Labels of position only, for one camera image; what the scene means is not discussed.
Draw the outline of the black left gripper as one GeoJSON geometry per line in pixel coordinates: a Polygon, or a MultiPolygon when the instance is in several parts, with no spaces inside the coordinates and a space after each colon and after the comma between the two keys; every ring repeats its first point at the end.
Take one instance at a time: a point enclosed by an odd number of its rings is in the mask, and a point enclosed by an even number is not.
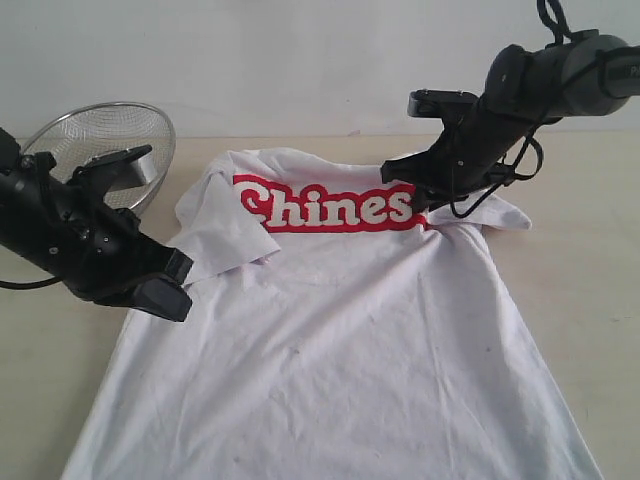
{"type": "Polygon", "coordinates": [[[180,285],[194,261],[142,233],[128,209],[92,201],[48,209],[29,229],[29,261],[96,304],[129,305],[176,323],[192,307],[180,285]]]}

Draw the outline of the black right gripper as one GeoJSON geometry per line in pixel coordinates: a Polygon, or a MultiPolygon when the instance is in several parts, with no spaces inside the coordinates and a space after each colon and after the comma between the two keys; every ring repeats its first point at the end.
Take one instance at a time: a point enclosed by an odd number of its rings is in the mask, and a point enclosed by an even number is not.
{"type": "Polygon", "coordinates": [[[485,95],[458,119],[442,120],[444,130],[425,151],[385,161],[384,184],[414,185],[410,207],[426,213],[456,204],[470,196],[490,168],[533,127],[533,121],[494,108],[485,95]]]}

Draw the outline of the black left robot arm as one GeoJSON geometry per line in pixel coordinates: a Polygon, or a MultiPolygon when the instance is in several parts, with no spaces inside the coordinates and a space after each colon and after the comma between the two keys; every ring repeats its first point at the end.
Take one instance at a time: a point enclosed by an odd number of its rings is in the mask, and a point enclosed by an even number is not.
{"type": "Polygon", "coordinates": [[[1,134],[1,244],[49,273],[36,282],[2,282],[8,290],[64,284],[77,298],[185,321],[192,300],[183,288],[193,261],[140,229],[128,208],[105,196],[122,174],[151,153],[149,144],[102,155],[62,183],[49,151],[25,154],[1,134]]]}

